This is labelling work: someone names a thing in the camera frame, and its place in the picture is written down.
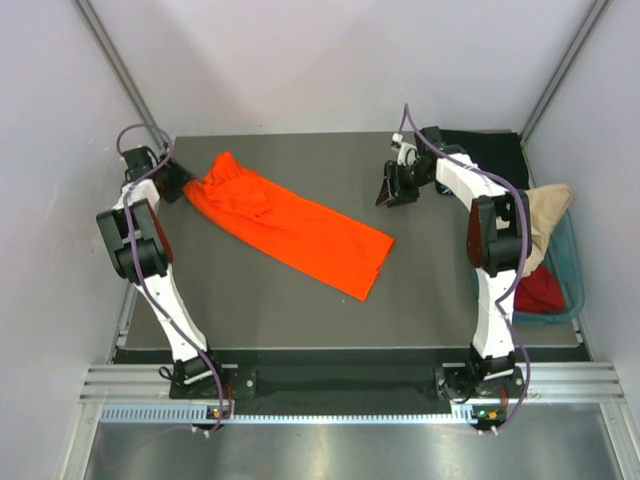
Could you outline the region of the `orange t shirt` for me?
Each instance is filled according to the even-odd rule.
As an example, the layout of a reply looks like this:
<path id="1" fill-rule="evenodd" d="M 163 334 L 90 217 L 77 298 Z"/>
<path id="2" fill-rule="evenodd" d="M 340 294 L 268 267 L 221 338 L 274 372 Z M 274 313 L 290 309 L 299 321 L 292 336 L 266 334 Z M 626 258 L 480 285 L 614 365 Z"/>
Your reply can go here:
<path id="1" fill-rule="evenodd" d="M 219 154 L 183 187 L 205 218 L 249 246 L 359 301 L 367 299 L 395 240 L 303 198 Z"/>

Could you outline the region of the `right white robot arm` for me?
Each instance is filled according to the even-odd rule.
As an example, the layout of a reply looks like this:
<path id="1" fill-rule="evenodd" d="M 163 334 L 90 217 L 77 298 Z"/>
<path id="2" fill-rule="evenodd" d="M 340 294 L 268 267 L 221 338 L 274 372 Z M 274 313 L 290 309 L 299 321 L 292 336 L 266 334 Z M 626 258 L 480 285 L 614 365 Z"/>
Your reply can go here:
<path id="1" fill-rule="evenodd" d="M 478 282 L 478 319 L 470 347 L 466 380 L 476 394 L 487 396 L 514 373 L 515 347 L 510 328 L 515 287 L 531 253 L 526 194 L 497 175 L 483 171 L 458 145 L 441 141 L 436 127 L 391 137 L 396 157 L 384 164 L 377 206 L 416 202 L 429 183 L 447 188 L 469 213 L 467 258 Z"/>

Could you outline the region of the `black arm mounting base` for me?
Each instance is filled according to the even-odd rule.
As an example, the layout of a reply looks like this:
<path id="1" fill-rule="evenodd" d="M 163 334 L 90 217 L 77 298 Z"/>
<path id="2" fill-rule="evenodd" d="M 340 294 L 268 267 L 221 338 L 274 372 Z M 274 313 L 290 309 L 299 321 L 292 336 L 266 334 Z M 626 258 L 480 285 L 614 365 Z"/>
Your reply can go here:
<path id="1" fill-rule="evenodd" d="M 480 388 L 470 348 L 219 349 L 223 379 L 194 387 L 171 380 L 166 350 L 120 349 L 112 397 L 128 400 L 233 400 L 244 414 L 443 413 L 450 398 L 497 397 L 500 381 Z"/>

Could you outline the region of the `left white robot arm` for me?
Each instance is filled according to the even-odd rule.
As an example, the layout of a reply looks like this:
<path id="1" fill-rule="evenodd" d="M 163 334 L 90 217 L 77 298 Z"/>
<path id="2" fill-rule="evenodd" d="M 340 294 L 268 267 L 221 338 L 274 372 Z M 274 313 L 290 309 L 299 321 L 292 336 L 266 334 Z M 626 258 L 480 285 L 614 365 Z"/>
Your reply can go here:
<path id="1" fill-rule="evenodd" d="M 216 396 L 227 374 L 193 321 L 173 276 L 174 256 L 157 206 L 183 196 L 192 175 L 166 154 L 139 146 L 123 153 L 125 181 L 117 203 L 96 222 L 116 273 L 147 301 L 160 323 L 173 360 L 170 380 Z"/>

